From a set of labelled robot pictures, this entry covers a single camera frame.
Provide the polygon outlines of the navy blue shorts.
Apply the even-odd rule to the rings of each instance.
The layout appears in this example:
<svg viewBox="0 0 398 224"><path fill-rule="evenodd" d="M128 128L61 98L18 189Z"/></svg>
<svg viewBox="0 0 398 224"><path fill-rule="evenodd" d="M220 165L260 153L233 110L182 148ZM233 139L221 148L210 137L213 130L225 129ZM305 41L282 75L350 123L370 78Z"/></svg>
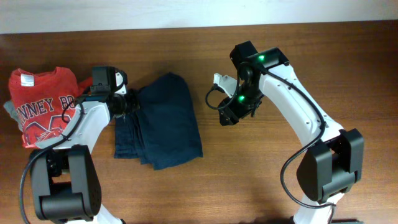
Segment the navy blue shorts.
<svg viewBox="0 0 398 224"><path fill-rule="evenodd" d="M115 159L139 159L154 170L203 157L190 90L167 73L138 91L140 108L116 119Z"/></svg>

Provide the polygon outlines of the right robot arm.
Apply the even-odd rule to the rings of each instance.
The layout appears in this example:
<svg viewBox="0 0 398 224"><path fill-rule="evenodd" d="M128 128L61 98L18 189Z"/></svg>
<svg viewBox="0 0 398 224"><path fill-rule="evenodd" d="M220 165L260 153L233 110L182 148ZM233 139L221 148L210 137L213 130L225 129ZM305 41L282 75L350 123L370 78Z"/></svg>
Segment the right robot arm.
<svg viewBox="0 0 398 224"><path fill-rule="evenodd" d="M302 156L296 176L302 199L288 196L300 208L289 223L335 223L336 204L362 178L364 138L345 130L313 99L298 80L288 58L277 48L258 52L251 41L234 47L229 55L237 77L216 73L213 89L226 94L216 107L220 124L235 125L254 116L263 97L275 104L297 135L302 148L290 156L280 171L285 192L285 172Z"/></svg>

